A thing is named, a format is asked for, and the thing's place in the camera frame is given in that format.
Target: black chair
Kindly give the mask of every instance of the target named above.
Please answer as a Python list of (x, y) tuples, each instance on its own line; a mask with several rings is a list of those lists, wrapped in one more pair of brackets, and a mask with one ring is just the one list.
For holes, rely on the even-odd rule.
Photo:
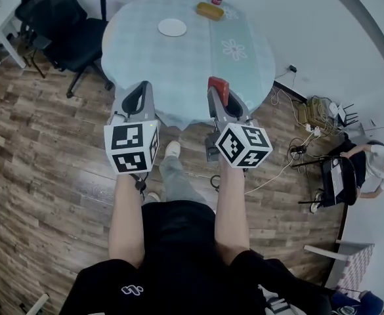
[[(337, 160), (339, 162), (340, 167), (342, 169), (341, 175), (343, 183), (343, 189), (338, 195), (336, 195), (336, 197), (333, 190), (333, 181), (330, 173), (334, 160)], [(354, 205), (356, 199), (358, 198), (358, 193), (356, 191), (357, 185), (355, 169), (352, 162), (345, 157), (323, 156), (319, 157), (316, 161), (305, 162), (291, 167), (296, 168), (302, 165), (312, 165), (315, 163), (320, 164), (320, 169), (322, 171), (323, 189), (320, 190), (323, 191), (323, 197), (321, 200), (317, 201), (299, 201), (298, 203), (306, 204), (320, 202), (322, 207), (329, 207), (339, 203)]]
[(90, 66), (112, 88), (102, 70), (94, 63), (102, 56), (102, 37), (107, 26), (106, 0), (100, 0), (102, 20), (87, 18), (77, 0), (21, 0), (15, 15), (34, 32), (32, 44), (41, 50), (52, 65), (75, 72), (66, 96)]

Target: chair wheel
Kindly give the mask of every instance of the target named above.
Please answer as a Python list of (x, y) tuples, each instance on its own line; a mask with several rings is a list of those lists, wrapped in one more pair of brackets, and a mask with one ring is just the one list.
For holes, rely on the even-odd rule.
[(107, 91), (110, 91), (113, 87), (113, 83), (111, 81), (109, 81), (108, 83), (105, 84), (104, 88), (107, 90)]

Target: man in white shirt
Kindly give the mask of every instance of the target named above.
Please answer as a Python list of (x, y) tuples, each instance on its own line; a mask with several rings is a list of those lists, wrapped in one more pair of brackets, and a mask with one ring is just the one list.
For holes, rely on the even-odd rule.
[(355, 146), (348, 152), (342, 152), (341, 156), (349, 159), (361, 152), (364, 152), (366, 155), (365, 179), (378, 177), (381, 179), (381, 183), (374, 192), (360, 193), (360, 188), (358, 187), (358, 197), (376, 198), (384, 191), (384, 146), (379, 144), (363, 144)]

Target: hand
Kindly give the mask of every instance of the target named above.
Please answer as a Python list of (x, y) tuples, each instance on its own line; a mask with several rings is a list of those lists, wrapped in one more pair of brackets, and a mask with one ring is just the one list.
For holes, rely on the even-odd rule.
[(348, 152), (341, 152), (341, 157), (349, 159), (351, 155)]
[(361, 294), (360, 294), (360, 297), (359, 297), (359, 299), (362, 299), (364, 296), (365, 296), (365, 294), (367, 294), (369, 291), (363, 291)]

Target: light blue tablecloth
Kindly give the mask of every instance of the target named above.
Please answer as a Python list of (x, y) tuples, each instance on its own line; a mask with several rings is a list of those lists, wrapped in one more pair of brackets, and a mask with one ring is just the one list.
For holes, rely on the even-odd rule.
[[(103, 41), (102, 67), (116, 92), (151, 82), (156, 113), (167, 126), (182, 130), (210, 121), (210, 76), (227, 80), (251, 111), (274, 81), (273, 55), (260, 31), (226, 3), (218, 22), (196, 14), (201, 1), (208, 0), (136, 0), (116, 13)], [(161, 34), (158, 24), (166, 18), (182, 20), (187, 32)]]

